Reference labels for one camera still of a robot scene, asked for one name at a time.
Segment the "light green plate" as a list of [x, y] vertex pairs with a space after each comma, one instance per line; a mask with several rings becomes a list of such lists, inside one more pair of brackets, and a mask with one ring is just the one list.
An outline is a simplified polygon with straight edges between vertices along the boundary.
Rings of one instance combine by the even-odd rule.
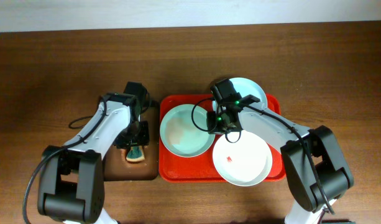
[[160, 138], [163, 145], [174, 155], [196, 157], [206, 152], [214, 142], [215, 135], [199, 130], [206, 127], [207, 111], [194, 105], [179, 105], [169, 110], [160, 123]]

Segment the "white plate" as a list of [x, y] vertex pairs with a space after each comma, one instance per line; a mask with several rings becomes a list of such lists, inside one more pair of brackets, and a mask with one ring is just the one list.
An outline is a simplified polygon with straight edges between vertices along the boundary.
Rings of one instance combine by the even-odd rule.
[[213, 164], [227, 182], [250, 187], [269, 175], [273, 157], [269, 145], [259, 136], [242, 131], [221, 136], [213, 147]]

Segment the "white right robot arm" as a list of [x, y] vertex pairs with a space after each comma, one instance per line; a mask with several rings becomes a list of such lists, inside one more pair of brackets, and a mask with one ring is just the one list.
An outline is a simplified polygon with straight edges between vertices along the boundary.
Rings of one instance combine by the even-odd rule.
[[285, 119], [259, 100], [220, 101], [207, 114], [211, 134], [252, 133], [276, 149], [283, 159], [287, 183], [295, 202], [285, 223], [320, 223], [332, 205], [354, 185], [353, 174], [333, 132], [311, 129]]

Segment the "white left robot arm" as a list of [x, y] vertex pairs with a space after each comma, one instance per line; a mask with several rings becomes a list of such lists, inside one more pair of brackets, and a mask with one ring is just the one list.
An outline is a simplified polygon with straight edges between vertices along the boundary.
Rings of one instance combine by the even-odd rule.
[[140, 121], [148, 93], [108, 93], [82, 130], [64, 145], [48, 146], [40, 174], [37, 210], [63, 223], [115, 223], [104, 209], [103, 159], [111, 146], [140, 154], [149, 137]]

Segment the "green and yellow sponge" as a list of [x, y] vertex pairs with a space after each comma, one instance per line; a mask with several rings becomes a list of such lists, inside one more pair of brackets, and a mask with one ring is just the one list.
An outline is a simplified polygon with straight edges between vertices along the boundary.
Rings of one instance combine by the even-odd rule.
[[145, 160], [144, 150], [142, 146], [131, 147], [126, 155], [126, 161], [132, 163], [138, 163]]

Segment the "light blue plate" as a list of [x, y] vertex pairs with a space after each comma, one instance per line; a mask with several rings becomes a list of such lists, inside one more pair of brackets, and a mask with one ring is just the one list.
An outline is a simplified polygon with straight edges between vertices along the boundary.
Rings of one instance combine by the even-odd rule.
[[[253, 95], [260, 100], [263, 109], [268, 107], [267, 96], [263, 89], [258, 84], [256, 84], [256, 82], [241, 77], [228, 78], [228, 80], [232, 83], [233, 88], [241, 95], [242, 98], [246, 97], [247, 95]], [[219, 87], [220, 83], [224, 83], [224, 80], [218, 81], [210, 87], [215, 100], [213, 103], [214, 110], [217, 107], [217, 103], [219, 103], [225, 95], [225, 93], [223, 93], [222, 89]]]

